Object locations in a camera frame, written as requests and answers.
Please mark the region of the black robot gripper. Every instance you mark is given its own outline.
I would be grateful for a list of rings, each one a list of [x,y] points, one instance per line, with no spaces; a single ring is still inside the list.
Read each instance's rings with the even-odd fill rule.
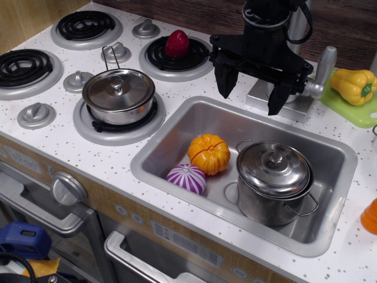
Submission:
[[[290,95],[291,87],[303,87],[303,80],[313,66],[286,45],[283,28],[291,11],[279,11],[273,17],[261,18],[251,11],[243,11],[242,35],[210,37],[210,61],[219,93],[227,99],[234,89],[238,73],[250,75],[276,84],[269,98],[268,115],[275,116]]]

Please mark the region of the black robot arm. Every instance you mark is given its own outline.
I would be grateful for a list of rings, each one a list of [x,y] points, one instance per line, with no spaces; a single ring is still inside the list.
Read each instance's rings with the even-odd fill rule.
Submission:
[[[219,93],[227,98],[243,73],[273,84],[268,114],[277,115],[290,95],[302,93],[313,65],[295,54],[288,43],[306,42],[288,36],[291,14],[301,9],[309,24],[312,17],[305,1],[246,1],[242,8],[241,35],[212,35],[209,60]]]

